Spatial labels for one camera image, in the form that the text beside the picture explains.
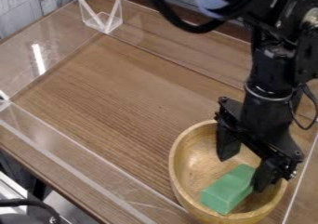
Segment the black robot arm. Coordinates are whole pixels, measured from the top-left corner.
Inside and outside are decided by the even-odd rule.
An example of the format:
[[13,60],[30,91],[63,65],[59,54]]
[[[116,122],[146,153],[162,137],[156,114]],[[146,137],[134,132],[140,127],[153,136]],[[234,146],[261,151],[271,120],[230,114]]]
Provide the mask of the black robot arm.
[[318,97],[309,89],[309,81],[318,79],[318,0],[197,0],[212,18],[201,25],[186,22],[166,0],[150,1],[168,21],[190,33],[212,32],[233,19],[252,26],[245,100],[220,98],[217,151],[224,161],[242,146],[257,154],[253,187],[263,192],[280,179],[292,179],[305,160],[291,134],[304,97],[312,100],[318,119]]

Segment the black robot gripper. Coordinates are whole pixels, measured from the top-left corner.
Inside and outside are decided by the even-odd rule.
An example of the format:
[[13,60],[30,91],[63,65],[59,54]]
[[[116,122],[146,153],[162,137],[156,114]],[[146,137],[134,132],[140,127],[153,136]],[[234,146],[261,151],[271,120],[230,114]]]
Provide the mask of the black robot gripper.
[[242,145],[253,151],[261,159],[253,186],[256,192],[264,192],[280,179],[293,178],[305,160],[291,131],[304,86],[272,91],[247,82],[245,92],[244,102],[220,98],[217,154],[225,162],[240,154]]

